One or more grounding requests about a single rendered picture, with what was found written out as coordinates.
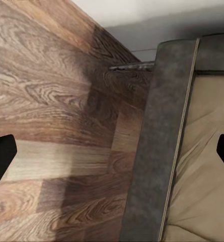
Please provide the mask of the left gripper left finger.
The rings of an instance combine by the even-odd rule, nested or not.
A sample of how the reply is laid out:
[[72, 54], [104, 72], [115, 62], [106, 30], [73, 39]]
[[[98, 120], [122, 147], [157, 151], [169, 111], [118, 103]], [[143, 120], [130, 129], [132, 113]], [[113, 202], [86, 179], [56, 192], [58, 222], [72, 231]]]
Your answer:
[[0, 180], [16, 154], [17, 146], [13, 134], [0, 137]]

